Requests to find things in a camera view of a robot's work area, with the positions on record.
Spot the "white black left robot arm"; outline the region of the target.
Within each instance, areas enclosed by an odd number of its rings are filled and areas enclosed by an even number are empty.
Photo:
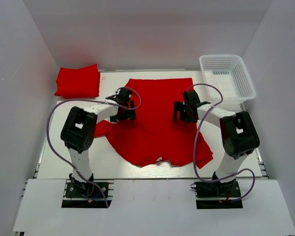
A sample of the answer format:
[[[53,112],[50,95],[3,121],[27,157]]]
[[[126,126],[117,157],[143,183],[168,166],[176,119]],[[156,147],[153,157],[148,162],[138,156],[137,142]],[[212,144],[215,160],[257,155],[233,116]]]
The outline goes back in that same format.
[[[94,191],[88,149],[99,131],[105,131],[114,150],[136,166],[172,160],[178,155],[174,140],[181,136],[174,134],[169,107],[155,107],[153,111],[152,105],[136,105],[134,94],[134,89],[121,87],[105,102],[86,109],[71,108],[60,138],[71,157],[73,173],[69,179],[83,196]]]

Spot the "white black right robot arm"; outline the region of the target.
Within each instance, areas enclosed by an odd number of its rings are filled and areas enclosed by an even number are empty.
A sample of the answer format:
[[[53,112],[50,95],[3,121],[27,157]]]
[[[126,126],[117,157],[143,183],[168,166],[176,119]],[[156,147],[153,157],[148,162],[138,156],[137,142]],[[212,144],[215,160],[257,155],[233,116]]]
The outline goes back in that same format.
[[[185,122],[196,123],[198,120],[201,128],[202,123],[207,120],[221,130],[224,156],[213,173],[211,180],[201,178],[197,173],[196,150],[193,149],[193,164],[197,178],[206,183],[213,183],[213,192],[218,196],[224,196],[230,190],[229,182],[236,179],[241,172],[239,169],[253,151],[259,147],[260,139],[255,126],[247,111],[238,113],[218,108],[207,101],[200,101],[198,94],[185,91],[182,102],[175,102],[173,120],[179,119]]]

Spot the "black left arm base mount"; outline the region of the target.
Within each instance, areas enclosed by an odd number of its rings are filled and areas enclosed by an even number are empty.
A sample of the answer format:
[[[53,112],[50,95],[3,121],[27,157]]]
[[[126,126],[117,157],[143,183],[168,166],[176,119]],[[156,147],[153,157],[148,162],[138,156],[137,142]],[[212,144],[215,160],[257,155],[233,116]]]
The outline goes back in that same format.
[[[66,181],[62,199],[62,208],[108,208],[113,199],[114,183],[109,181],[95,182],[93,184],[80,183],[72,179],[72,174]]]

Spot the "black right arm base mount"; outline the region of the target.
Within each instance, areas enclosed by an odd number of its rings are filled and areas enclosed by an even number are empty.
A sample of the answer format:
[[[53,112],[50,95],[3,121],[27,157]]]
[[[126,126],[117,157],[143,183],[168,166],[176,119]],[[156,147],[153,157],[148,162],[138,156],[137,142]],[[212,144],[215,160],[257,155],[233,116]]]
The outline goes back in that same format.
[[[197,209],[243,208],[241,192],[236,177],[227,182],[197,181],[190,185],[195,191]]]

